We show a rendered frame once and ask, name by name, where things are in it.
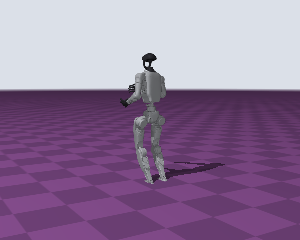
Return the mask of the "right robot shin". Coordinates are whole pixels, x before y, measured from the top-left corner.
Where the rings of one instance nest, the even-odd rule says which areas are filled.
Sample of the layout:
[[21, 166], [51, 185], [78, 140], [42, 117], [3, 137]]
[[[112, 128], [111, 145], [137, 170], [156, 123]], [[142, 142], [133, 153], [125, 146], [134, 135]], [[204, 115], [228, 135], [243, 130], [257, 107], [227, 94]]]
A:
[[[160, 147], [160, 146], [159, 146]], [[158, 169], [160, 178], [162, 180], [164, 180], [164, 178], [166, 179], [166, 174], [165, 174], [165, 169], [164, 169], [164, 156], [162, 154], [162, 148], [160, 147], [160, 154], [153, 154], [153, 159], [155, 162], [155, 165]]]

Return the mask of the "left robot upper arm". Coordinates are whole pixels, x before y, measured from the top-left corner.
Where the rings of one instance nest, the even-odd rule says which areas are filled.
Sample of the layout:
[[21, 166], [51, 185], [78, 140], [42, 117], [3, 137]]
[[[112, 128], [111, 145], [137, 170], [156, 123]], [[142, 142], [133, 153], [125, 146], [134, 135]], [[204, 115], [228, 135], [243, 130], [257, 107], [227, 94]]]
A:
[[142, 98], [141, 90], [145, 78], [146, 73], [138, 73], [135, 75], [135, 100], [140, 100]]

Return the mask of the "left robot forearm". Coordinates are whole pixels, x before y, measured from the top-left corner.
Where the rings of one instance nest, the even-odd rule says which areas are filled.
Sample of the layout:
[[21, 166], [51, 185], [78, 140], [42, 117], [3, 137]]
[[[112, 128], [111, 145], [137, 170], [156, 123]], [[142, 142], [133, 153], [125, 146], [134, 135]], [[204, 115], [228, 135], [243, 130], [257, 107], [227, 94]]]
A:
[[134, 92], [134, 94], [126, 101], [128, 105], [137, 101], [137, 99], [134, 99], [135, 96], [136, 96], [136, 93]]

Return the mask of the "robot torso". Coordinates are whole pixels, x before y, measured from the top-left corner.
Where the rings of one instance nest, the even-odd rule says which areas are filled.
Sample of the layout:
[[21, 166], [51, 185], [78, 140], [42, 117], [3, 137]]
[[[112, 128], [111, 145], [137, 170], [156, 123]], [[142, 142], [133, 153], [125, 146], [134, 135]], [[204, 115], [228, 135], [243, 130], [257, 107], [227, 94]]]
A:
[[145, 80], [142, 83], [142, 99], [146, 104], [147, 111], [144, 111], [143, 115], [148, 117], [147, 124], [154, 124], [159, 121], [159, 111], [156, 110], [154, 103], [159, 103], [162, 96], [162, 78], [159, 73], [149, 72], [144, 70]]

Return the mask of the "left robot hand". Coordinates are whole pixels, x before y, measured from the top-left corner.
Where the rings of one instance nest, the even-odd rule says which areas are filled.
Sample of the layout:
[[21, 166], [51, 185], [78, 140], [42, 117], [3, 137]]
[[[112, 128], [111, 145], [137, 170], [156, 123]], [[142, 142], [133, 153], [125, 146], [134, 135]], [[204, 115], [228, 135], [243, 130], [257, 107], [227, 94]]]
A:
[[120, 103], [122, 103], [122, 105], [125, 106], [125, 108], [129, 106], [129, 104], [126, 102], [128, 99], [126, 99], [126, 100], [123, 100], [122, 98], [120, 99], [121, 100]]

